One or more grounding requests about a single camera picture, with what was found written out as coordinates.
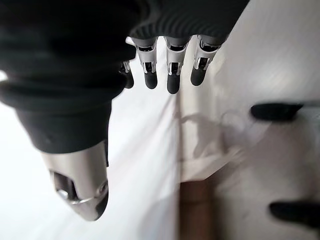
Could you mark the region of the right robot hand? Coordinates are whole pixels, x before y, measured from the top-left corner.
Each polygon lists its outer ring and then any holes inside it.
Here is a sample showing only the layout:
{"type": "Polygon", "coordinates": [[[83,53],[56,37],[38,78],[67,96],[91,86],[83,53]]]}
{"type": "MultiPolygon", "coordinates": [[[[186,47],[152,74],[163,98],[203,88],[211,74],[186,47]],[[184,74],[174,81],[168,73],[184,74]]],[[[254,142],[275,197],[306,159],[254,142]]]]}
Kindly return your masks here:
{"type": "Polygon", "coordinates": [[[198,37],[191,83],[199,86],[246,0],[3,0],[0,100],[15,109],[42,152],[55,191],[86,221],[109,197],[108,125],[112,100],[134,85],[157,86],[157,39],[167,50],[167,90],[175,94],[185,52],[198,37]]]}

